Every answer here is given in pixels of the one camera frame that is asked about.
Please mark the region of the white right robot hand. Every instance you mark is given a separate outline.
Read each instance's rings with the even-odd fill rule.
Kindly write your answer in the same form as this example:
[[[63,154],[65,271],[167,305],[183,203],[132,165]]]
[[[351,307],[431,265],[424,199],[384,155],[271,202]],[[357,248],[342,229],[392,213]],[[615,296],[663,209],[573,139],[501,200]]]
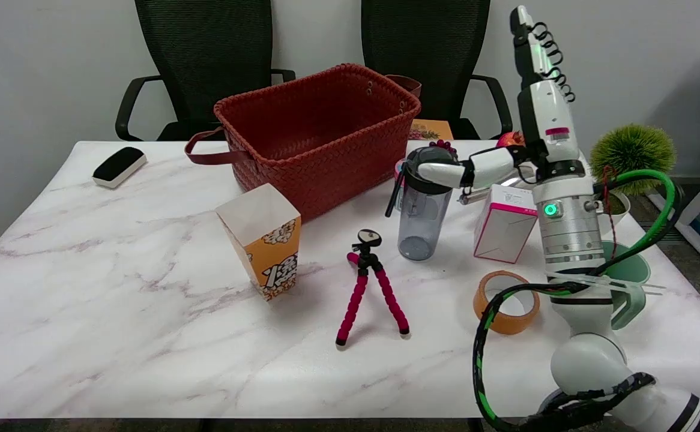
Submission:
[[[582,174],[580,150],[573,128],[572,88],[560,65],[563,55],[543,22],[535,22],[526,7],[517,6],[510,17],[516,71],[521,79],[517,106],[523,146],[496,147],[447,163],[421,163],[419,178],[448,188],[486,188],[511,174],[521,164],[537,168],[539,180]]]

